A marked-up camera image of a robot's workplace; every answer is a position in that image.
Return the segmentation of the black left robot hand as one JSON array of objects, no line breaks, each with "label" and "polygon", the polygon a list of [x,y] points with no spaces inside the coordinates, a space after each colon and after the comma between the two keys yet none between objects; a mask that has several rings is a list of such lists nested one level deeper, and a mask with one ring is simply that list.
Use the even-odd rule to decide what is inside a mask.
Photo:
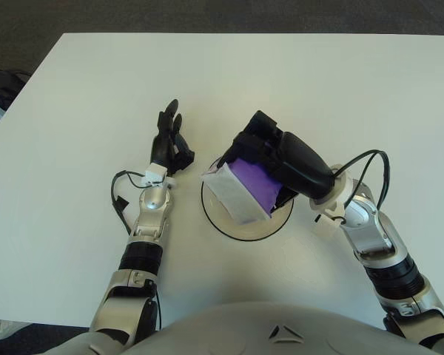
[{"label": "black left robot hand", "polygon": [[173,99],[158,115],[158,134],[152,142],[150,162],[163,166],[172,177],[195,159],[195,153],[181,134],[182,115],[177,113],[178,100]]}]

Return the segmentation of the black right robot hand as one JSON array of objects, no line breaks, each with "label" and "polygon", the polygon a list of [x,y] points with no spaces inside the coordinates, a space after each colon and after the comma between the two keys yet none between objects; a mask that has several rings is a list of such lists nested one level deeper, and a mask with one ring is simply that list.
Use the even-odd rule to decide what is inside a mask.
[{"label": "black right robot hand", "polygon": [[282,131],[258,110],[233,139],[217,166],[243,160],[261,168],[279,187],[270,212],[298,194],[319,200],[334,187],[334,174],[325,161],[298,136]]}]

